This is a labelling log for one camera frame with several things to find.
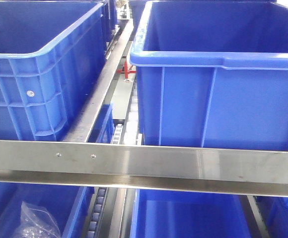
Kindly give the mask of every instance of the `stainless steel bar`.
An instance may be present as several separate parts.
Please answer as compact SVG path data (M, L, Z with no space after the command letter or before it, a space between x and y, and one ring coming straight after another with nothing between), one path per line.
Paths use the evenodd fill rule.
M98 78L98 83L95 86L95 91L92 98L85 104L80 115L77 117L76 123L72 126L64 141L70 142L87 142L97 119L105 95L109 89L112 78L117 70L124 49L129 41L133 30L133 21L129 20L122 34L116 43L109 59L104 65L101 74Z
M288 196L288 152L0 140L0 180Z

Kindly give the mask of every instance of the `metal shelf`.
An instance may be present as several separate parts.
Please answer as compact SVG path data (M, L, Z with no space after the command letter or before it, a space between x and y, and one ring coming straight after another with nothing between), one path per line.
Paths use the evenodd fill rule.
M288 196L288 152L85 143L132 29L129 21L66 142L0 140L0 181Z

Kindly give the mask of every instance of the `red bracket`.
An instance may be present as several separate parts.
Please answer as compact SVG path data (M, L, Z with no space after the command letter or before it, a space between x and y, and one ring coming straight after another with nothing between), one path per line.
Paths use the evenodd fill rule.
M124 73L125 75L125 79L129 79L129 74L130 73L136 73L136 70L133 70L133 65L131 65L130 67L128 67L128 61L126 59L126 57L122 57L123 59L125 59L124 61L124 67L123 69L118 69L117 72L118 73Z

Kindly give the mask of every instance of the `shelving rack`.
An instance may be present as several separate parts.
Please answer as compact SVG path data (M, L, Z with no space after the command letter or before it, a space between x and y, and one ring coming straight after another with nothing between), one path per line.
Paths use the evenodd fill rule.
M109 187L98 238L128 237L134 199L129 188L247 195L243 205L252 210L253 230L267 237L253 195L288 196L288 152L87 143L127 51L133 30L127 21L63 142L0 140L0 181Z

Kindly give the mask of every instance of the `metal channel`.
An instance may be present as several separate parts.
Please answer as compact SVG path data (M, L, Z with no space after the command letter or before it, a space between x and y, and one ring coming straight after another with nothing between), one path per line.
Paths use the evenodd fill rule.
M288 152L0 140L0 181L288 196Z
M106 93L110 87L112 78L118 68L124 49L129 41L133 30L133 21L129 20L122 34L119 37L114 50L104 65L98 78L98 83L92 98L83 107L80 115L77 117L75 124L69 131L64 141L70 142L87 142L92 131L93 125L102 107Z

